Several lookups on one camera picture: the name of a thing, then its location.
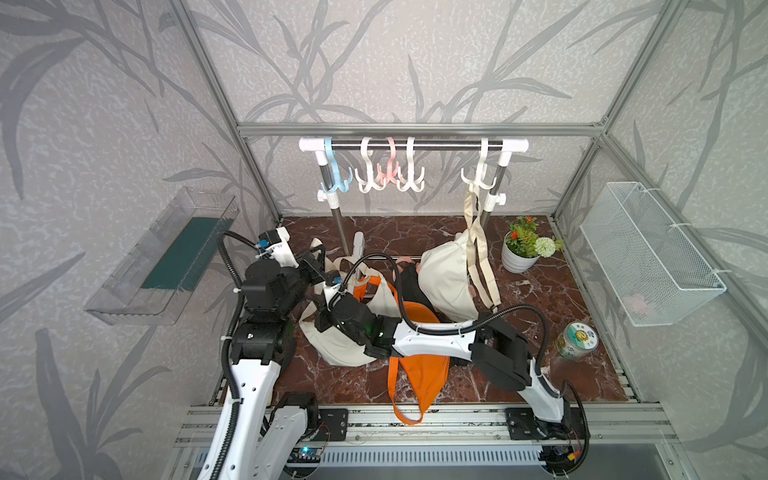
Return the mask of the cream crescent bag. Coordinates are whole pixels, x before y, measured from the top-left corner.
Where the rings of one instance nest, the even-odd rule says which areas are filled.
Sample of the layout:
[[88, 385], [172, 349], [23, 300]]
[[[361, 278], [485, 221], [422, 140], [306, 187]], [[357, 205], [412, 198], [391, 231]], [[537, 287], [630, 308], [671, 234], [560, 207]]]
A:
[[[344, 280], [350, 271], [352, 277], [345, 286], [345, 292], [364, 306], [372, 314], [387, 317], [400, 315], [397, 294], [394, 286], [385, 279], [383, 274], [366, 263], [354, 267], [358, 257], [337, 257], [331, 261], [325, 260], [327, 272], [338, 271]], [[365, 353], [365, 346], [359, 345], [344, 331], [341, 321], [337, 319], [339, 307], [328, 310], [310, 304], [302, 313], [299, 326], [320, 357], [329, 365], [337, 367], [362, 367], [375, 361]]]

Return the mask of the orange crescent bag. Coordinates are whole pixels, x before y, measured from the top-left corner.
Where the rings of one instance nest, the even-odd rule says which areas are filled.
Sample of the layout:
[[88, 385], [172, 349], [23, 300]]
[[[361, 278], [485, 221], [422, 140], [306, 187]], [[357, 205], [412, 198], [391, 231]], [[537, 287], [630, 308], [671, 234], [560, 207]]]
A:
[[[368, 301], [369, 308], [379, 313], [384, 307], [396, 307], [398, 295], [394, 287], [380, 276], [367, 276], [361, 280], [361, 283], [352, 288], [354, 297], [363, 301], [368, 290], [372, 290], [374, 295]], [[450, 368], [450, 360], [445, 356], [437, 355], [416, 355], [405, 358], [391, 357], [388, 366], [388, 395], [393, 406], [393, 412], [397, 419], [409, 426], [417, 425], [422, 422], [424, 414], [432, 406], [438, 394], [446, 383]], [[398, 408], [397, 384], [400, 370], [403, 370], [408, 378], [409, 384], [415, 393], [419, 416], [411, 418], [403, 414]]]

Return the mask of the cream bag with brown-striped strap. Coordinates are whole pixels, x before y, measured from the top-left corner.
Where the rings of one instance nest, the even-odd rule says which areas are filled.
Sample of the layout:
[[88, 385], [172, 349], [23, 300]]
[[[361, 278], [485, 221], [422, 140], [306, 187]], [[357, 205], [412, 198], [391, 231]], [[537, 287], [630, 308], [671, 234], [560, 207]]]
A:
[[420, 261], [418, 284], [430, 303], [451, 322], [475, 320], [475, 301], [495, 312], [500, 292], [489, 261], [481, 219], [475, 214], [479, 188], [471, 185], [464, 198], [466, 229], [454, 240], [426, 251]]

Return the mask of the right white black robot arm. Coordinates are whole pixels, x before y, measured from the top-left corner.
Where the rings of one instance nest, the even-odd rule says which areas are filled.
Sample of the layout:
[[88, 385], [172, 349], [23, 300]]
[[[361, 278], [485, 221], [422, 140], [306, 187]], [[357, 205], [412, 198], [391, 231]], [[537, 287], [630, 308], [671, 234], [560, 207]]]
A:
[[[369, 259], [384, 260], [393, 267], [394, 282], [382, 279], [379, 285], [393, 295], [394, 316], [373, 312], [369, 304], [348, 290], [352, 277]], [[464, 323], [416, 322], [407, 310], [402, 272], [397, 262], [384, 253], [359, 258], [346, 275], [320, 269], [310, 283], [322, 287], [322, 298], [316, 302], [318, 331], [338, 331], [361, 347], [365, 356], [374, 359], [438, 357], [471, 362], [491, 383], [519, 393], [530, 406], [534, 428], [542, 437], [578, 437], [564, 391], [555, 389], [541, 371], [550, 333], [546, 317], [538, 308], [518, 304], [494, 313], [482, 312]], [[528, 348], [528, 339], [504, 320], [518, 310], [533, 312], [542, 325], [542, 344], [535, 355]]]

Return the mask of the black bag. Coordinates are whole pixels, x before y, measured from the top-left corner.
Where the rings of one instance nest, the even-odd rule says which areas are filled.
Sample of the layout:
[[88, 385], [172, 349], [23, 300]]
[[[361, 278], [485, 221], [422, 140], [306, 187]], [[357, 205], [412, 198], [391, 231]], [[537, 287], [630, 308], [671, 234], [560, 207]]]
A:
[[433, 303], [427, 297], [427, 295], [421, 290], [419, 286], [419, 268], [420, 267], [421, 267], [420, 263], [418, 263], [417, 265], [407, 264], [407, 265], [397, 266], [398, 276], [402, 283], [401, 288], [399, 289], [399, 292], [403, 296], [403, 300], [407, 302], [421, 304], [432, 312], [434, 319], [429, 318], [427, 320], [424, 320], [424, 323], [434, 322], [434, 321], [437, 321], [439, 323], [446, 323], [446, 324], [452, 323], [452, 320], [449, 317], [447, 317], [444, 313], [442, 313], [438, 307], [434, 306]]

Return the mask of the blue plastic hook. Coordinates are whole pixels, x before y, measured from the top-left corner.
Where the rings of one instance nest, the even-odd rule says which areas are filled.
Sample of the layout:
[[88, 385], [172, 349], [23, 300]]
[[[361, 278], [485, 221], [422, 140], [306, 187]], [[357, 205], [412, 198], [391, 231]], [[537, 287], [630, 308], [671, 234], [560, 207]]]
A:
[[324, 139], [324, 153], [328, 162], [328, 166], [331, 168], [331, 186], [323, 187], [323, 191], [326, 194], [336, 193], [337, 191], [343, 193], [348, 192], [353, 178], [353, 171], [352, 168], [349, 168], [348, 177], [346, 179], [343, 178], [340, 167], [334, 155], [331, 137], [326, 137]]

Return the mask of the white plastic hook left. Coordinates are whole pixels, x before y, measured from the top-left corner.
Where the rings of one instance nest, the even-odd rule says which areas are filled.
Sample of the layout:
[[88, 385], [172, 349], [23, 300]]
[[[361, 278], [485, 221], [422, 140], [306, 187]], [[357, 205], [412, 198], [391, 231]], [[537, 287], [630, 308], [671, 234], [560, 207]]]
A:
[[363, 194], [368, 194], [371, 190], [382, 191], [385, 189], [381, 184], [381, 181], [377, 180], [374, 175], [373, 162], [368, 150], [370, 141], [371, 137], [363, 137], [359, 147], [360, 155], [364, 163], [365, 175], [362, 176], [358, 170], [355, 170], [354, 172], [358, 182], [358, 189]]

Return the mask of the white plastic hook middle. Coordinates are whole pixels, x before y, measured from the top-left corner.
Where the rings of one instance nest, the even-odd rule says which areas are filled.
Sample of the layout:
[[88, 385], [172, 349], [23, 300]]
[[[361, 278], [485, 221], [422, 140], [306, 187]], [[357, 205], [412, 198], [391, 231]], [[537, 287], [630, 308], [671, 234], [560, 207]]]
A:
[[397, 189], [400, 192], [413, 191], [420, 193], [425, 187], [425, 168], [422, 167], [420, 174], [416, 175], [416, 162], [415, 162], [415, 138], [408, 137], [406, 141], [406, 175], [403, 176], [400, 172], [399, 182], [396, 184]]

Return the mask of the white plastic hook right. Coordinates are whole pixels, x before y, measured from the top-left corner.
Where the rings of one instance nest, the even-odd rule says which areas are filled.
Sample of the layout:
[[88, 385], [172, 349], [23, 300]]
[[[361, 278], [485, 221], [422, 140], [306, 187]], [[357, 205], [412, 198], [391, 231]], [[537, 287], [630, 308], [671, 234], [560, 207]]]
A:
[[478, 193], [480, 190], [490, 191], [497, 183], [496, 179], [493, 179], [490, 183], [484, 181], [484, 177], [487, 173], [486, 160], [490, 147], [489, 139], [482, 138], [480, 143], [479, 159], [473, 172], [471, 174], [466, 174], [464, 168], [460, 171], [461, 180], [468, 185], [468, 190], [474, 193]]

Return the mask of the white and steel clothes rack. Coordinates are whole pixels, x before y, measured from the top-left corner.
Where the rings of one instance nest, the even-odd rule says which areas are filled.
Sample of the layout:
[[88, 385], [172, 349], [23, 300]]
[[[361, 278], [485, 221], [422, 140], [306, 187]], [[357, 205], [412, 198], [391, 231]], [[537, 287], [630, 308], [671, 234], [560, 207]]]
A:
[[299, 149], [314, 155], [322, 180], [318, 200], [328, 204], [340, 235], [343, 253], [360, 254], [361, 247], [352, 248], [344, 231], [339, 195], [356, 185], [360, 193], [383, 191], [393, 185], [400, 192], [420, 193], [425, 187], [426, 171], [416, 166], [415, 154], [421, 151], [463, 151], [479, 154], [470, 171], [462, 170], [460, 180], [468, 187], [486, 193], [480, 208], [480, 222], [486, 225], [495, 207], [506, 202], [501, 192], [502, 177], [512, 157], [529, 150], [530, 142], [523, 138], [505, 138], [491, 141], [433, 140], [392, 137], [360, 140], [342, 140], [331, 137], [303, 137]]

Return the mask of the white pot with artificial plant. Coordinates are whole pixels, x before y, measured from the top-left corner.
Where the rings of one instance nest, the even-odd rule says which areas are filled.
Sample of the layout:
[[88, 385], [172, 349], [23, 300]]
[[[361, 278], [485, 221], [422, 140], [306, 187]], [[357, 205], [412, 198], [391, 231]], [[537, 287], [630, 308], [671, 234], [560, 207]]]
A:
[[537, 233], [538, 222], [532, 216], [520, 216], [509, 224], [502, 246], [502, 265], [512, 273], [524, 273], [540, 258], [552, 257], [564, 247], [564, 241]]

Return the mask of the round green-label tin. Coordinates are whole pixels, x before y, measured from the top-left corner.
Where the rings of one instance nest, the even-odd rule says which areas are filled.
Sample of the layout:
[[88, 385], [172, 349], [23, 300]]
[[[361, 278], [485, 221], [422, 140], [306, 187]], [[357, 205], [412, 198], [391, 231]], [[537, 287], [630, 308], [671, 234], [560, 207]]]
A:
[[599, 338], [588, 324], [572, 322], [558, 335], [555, 344], [561, 357], [579, 360], [597, 349]]

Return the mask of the clear acrylic wall shelf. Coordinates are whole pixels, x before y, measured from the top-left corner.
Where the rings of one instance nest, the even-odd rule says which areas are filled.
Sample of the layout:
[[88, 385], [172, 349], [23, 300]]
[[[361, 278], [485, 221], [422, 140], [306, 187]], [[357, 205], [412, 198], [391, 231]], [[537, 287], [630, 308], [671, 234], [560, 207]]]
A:
[[236, 196], [181, 188], [85, 305], [108, 325], [177, 322], [239, 214]]

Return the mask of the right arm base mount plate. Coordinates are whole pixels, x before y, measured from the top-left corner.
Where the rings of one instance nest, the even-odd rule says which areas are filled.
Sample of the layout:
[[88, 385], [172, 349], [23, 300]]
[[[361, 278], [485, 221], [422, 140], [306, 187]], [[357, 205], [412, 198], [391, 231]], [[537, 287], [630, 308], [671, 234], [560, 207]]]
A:
[[578, 407], [570, 407], [563, 423], [540, 420], [530, 408], [504, 410], [506, 427], [511, 440], [545, 441], [585, 440], [590, 437], [584, 423], [584, 415]]

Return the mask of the aluminium front rail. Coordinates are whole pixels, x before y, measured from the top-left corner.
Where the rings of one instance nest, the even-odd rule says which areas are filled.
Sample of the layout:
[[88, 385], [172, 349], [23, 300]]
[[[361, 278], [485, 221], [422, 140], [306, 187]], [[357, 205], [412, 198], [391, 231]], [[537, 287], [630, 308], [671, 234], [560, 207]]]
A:
[[[395, 417], [389, 405], [346, 405], [346, 446], [490, 444], [510, 441], [505, 411], [512, 404], [448, 404], [428, 412], [415, 426]], [[596, 444], [676, 443], [666, 412], [658, 403], [587, 403], [591, 441]]]

